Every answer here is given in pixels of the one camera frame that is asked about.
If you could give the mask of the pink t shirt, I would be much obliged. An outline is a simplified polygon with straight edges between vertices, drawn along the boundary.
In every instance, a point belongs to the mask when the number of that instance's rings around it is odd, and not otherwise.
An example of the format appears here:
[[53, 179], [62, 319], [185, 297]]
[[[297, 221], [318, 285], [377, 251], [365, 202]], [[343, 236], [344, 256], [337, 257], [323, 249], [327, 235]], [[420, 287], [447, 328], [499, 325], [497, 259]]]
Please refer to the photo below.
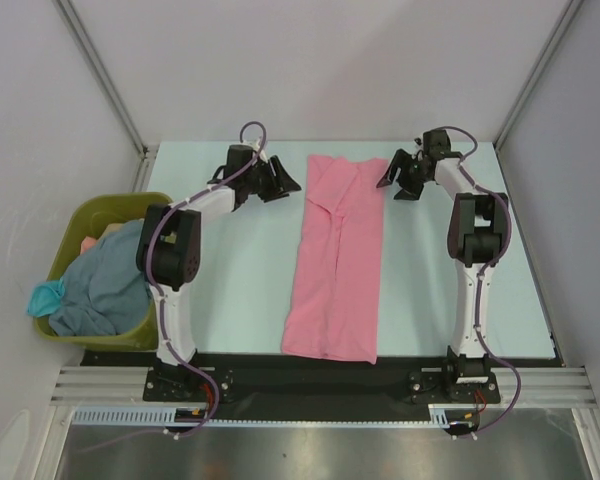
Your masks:
[[301, 240], [282, 336], [287, 355], [377, 360], [385, 159], [311, 155]]

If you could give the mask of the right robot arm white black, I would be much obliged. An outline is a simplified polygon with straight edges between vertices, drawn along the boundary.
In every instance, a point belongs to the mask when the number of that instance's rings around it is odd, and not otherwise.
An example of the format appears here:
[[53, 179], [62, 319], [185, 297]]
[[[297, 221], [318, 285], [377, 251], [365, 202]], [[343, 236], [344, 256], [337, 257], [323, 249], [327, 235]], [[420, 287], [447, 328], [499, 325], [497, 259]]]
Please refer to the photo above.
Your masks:
[[417, 151], [398, 149], [378, 180], [378, 189], [396, 183], [394, 198], [417, 201], [435, 183], [452, 201], [447, 253], [457, 273], [456, 323], [441, 370], [409, 376], [414, 403], [489, 403], [499, 400], [487, 345], [487, 304], [495, 267], [512, 236], [508, 195], [495, 192], [471, 175], [466, 162], [477, 140], [454, 126], [438, 127], [414, 140]]

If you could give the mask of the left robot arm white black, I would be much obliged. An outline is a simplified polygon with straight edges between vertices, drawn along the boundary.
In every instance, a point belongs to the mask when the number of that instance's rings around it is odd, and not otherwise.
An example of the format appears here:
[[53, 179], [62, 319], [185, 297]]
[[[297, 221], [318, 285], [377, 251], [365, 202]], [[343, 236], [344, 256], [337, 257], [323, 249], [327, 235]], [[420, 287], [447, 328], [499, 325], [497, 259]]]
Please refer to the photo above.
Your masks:
[[201, 264], [203, 227], [234, 212], [252, 195], [271, 202], [300, 190], [279, 158], [265, 153], [264, 140], [242, 140], [228, 148], [225, 163], [202, 191], [147, 208], [136, 265], [154, 302], [158, 348], [146, 377], [145, 401], [191, 401], [200, 387], [211, 385], [209, 375], [191, 364], [197, 347], [188, 290]]

